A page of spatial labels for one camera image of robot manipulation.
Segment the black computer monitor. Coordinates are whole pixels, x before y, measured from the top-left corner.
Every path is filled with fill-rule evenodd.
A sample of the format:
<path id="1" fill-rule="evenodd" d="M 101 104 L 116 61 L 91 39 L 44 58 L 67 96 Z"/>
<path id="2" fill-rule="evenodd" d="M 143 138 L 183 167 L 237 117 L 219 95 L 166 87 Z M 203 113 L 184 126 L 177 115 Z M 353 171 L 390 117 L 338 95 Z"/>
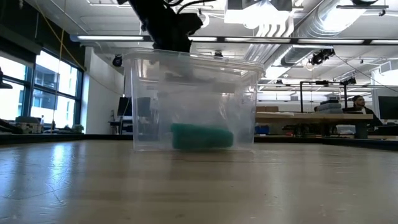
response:
<path id="1" fill-rule="evenodd" d="M 380 96 L 378 100 L 381 119 L 398 119 L 398 96 Z"/>
<path id="2" fill-rule="evenodd" d="M 132 107 L 137 116 L 150 116 L 150 97 L 140 97 L 132 99 L 131 97 L 120 97 L 118 105 L 118 116 L 132 116 Z"/>

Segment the white plastic bin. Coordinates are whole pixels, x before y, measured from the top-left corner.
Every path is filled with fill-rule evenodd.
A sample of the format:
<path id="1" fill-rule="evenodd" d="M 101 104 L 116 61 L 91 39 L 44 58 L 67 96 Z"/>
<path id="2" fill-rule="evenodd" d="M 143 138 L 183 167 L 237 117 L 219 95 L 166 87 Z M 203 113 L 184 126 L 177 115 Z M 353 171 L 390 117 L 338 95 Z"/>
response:
<path id="1" fill-rule="evenodd" d="M 336 125 L 336 132 L 337 134 L 356 134 L 356 126 L 355 125 L 346 125 L 340 124 Z"/>

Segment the wooden background table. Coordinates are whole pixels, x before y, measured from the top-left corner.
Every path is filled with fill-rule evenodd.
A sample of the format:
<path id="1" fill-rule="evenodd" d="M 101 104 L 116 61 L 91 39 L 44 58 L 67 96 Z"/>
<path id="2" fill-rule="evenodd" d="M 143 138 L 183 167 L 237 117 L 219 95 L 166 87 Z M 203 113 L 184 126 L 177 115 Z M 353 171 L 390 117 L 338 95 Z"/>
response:
<path id="1" fill-rule="evenodd" d="M 372 114 L 325 114 L 325 113 L 271 113 L 257 112 L 256 122 L 259 124 L 329 124 L 329 125 L 355 125 L 357 139 L 367 139 L 367 123 L 373 120 Z"/>

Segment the black pipe frame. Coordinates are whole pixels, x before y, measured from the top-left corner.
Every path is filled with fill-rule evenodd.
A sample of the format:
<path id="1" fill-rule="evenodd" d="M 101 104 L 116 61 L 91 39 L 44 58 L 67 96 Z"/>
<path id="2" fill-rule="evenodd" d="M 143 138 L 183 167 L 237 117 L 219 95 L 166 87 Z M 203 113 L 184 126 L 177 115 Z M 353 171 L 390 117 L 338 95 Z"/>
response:
<path id="1" fill-rule="evenodd" d="M 348 97 L 347 97 L 347 92 L 348 92 L 348 86 L 349 82 L 329 82 L 328 80 L 317 80 L 317 81 L 301 81 L 299 83 L 299 91 L 300 91 L 300 112 L 303 113 L 303 85 L 304 84 L 309 84 L 310 86 L 315 85 L 320 85 L 321 87 L 329 87 L 330 85 L 335 85 L 338 88 L 343 89 L 344 93 L 344 103 L 345 103 L 345 108 L 348 107 Z"/>

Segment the green bandage with white core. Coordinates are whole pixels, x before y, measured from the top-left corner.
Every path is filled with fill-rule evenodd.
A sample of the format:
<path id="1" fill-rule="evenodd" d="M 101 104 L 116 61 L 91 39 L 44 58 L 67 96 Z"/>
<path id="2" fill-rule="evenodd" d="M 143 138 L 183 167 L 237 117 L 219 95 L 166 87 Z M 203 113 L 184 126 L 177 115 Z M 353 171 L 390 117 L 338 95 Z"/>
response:
<path id="1" fill-rule="evenodd" d="M 175 149 L 222 149 L 234 144 L 234 134 L 231 131 L 214 126 L 173 123 L 170 130 Z"/>

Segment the person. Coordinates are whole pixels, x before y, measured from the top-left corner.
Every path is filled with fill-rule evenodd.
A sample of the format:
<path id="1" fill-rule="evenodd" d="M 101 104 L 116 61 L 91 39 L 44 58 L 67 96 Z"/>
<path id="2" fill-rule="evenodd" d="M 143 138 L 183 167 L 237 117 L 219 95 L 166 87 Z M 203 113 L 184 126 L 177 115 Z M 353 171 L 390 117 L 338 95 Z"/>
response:
<path id="1" fill-rule="evenodd" d="M 361 95 L 356 95 L 353 97 L 353 106 L 343 109 L 344 113 L 361 113 L 361 114 L 371 114 L 373 119 L 368 121 L 368 128 L 375 128 L 376 126 L 382 126 L 381 120 L 376 116 L 373 110 L 366 107 L 366 102 Z"/>

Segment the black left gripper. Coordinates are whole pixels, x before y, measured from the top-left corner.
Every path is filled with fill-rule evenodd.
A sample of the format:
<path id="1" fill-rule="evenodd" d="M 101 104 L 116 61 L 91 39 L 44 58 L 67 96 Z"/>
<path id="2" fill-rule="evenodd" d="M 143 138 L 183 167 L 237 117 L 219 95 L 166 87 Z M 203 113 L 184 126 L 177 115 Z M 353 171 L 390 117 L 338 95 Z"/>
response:
<path id="1" fill-rule="evenodd" d="M 176 14 L 164 0 L 127 0 L 152 38 L 155 49 L 189 52 L 191 14 Z"/>

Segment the clear plastic container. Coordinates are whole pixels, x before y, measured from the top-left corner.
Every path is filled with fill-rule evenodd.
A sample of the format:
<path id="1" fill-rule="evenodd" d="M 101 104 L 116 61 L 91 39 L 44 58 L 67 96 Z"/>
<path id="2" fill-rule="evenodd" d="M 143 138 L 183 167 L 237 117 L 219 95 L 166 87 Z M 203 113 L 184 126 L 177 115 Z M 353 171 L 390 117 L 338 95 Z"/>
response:
<path id="1" fill-rule="evenodd" d="M 260 63 L 209 55 L 136 48 L 124 56 L 124 73 L 131 81 L 131 98 L 150 97 L 150 116 L 137 116 L 132 107 L 134 148 L 176 150 L 159 141 L 159 99 L 169 93 L 214 92 L 242 95 L 254 105 Z"/>

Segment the silver ribbed air duct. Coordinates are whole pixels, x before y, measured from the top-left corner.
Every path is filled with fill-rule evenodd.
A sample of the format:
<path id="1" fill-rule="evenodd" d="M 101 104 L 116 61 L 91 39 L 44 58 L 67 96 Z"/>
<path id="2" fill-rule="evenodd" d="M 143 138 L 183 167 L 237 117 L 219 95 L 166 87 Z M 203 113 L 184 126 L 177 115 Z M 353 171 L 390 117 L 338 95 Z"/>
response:
<path id="1" fill-rule="evenodd" d="M 366 11 L 364 9 L 341 9 L 339 2 L 349 0 L 322 0 L 303 21 L 293 26 L 293 18 L 289 17 L 283 26 L 261 28 L 260 32 L 281 31 L 282 37 L 322 39 L 337 37 L 351 26 Z M 291 66 L 301 62 L 315 50 L 296 48 L 288 45 L 250 45 L 244 59 L 261 62 L 267 77 L 277 78 Z"/>

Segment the stack of grey boxes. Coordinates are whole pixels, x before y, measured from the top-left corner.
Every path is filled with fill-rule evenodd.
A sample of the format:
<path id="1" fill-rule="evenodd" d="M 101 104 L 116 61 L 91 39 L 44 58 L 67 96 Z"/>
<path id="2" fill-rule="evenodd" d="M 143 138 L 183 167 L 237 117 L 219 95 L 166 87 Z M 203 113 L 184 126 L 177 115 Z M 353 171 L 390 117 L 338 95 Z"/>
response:
<path id="1" fill-rule="evenodd" d="M 322 101 L 319 106 L 314 107 L 316 113 L 340 114 L 343 112 L 338 100 Z"/>

